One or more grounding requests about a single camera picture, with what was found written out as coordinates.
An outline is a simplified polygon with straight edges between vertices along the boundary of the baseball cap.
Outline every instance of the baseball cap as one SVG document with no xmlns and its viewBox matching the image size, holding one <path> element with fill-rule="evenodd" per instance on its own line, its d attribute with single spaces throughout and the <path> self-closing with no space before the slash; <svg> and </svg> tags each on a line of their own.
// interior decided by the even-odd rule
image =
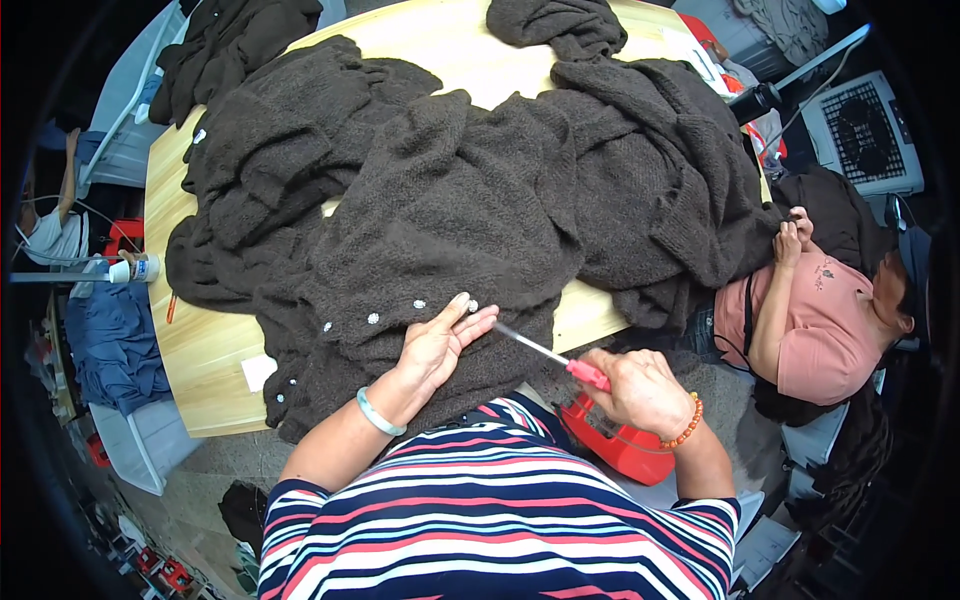
<svg viewBox="0 0 960 600">
<path fill-rule="evenodd" d="M 931 242 L 929 234 L 921 228 L 912 227 L 900 231 L 900 259 L 906 268 L 907 284 L 913 287 L 914 298 L 917 299 L 911 315 L 914 320 L 913 330 L 917 337 L 925 341 L 930 339 L 926 290 Z"/>
</svg>

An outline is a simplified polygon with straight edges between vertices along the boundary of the white label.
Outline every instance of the white label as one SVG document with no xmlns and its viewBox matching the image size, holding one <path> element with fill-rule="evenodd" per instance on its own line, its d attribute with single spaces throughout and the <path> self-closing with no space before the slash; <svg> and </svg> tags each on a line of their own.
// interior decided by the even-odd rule
<svg viewBox="0 0 960 600">
<path fill-rule="evenodd" d="M 254 358 L 240 361 L 240 367 L 243 369 L 244 377 L 247 378 L 247 387 L 250 388 L 250 393 L 256 394 L 263 390 L 263 384 L 266 383 L 267 377 L 276 372 L 276 360 L 266 354 L 260 354 L 254 356 Z"/>
</svg>

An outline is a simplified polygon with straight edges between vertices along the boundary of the pink t-shirt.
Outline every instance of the pink t-shirt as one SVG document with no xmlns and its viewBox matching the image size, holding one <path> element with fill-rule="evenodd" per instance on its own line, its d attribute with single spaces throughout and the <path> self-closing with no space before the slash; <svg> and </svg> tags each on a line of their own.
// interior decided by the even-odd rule
<svg viewBox="0 0 960 600">
<path fill-rule="evenodd" d="M 773 274 L 772 265 L 754 274 L 755 322 Z M 714 302 L 714 333 L 740 350 L 746 291 L 747 280 L 740 279 L 717 292 Z M 851 396 L 870 377 L 881 353 L 857 292 L 869 296 L 874 286 L 864 275 L 830 256 L 801 254 L 790 288 L 786 334 L 780 342 L 777 389 L 781 394 L 814 404 L 834 404 Z M 724 360 L 746 366 L 730 345 L 719 338 L 714 340 L 717 348 L 726 352 Z"/>
</svg>

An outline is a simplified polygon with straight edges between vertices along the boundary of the striped shirt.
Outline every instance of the striped shirt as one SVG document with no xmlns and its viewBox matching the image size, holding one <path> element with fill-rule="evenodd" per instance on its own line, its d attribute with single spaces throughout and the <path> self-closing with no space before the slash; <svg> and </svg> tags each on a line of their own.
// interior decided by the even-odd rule
<svg viewBox="0 0 960 600">
<path fill-rule="evenodd" d="M 278 483 L 259 598 L 726 595 L 735 499 L 644 508 L 525 396 L 477 411 L 496 422 L 422 433 L 339 492 Z"/>
</svg>

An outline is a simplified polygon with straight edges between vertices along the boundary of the orange clip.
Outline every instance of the orange clip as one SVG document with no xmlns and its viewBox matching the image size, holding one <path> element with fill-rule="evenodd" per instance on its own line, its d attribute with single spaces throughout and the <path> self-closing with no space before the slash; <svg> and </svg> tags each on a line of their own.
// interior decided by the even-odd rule
<svg viewBox="0 0 960 600">
<path fill-rule="evenodd" d="M 172 323 L 174 321 L 174 309 L 177 308 L 177 295 L 170 295 L 170 303 L 167 304 L 167 323 Z"/>
</svg>

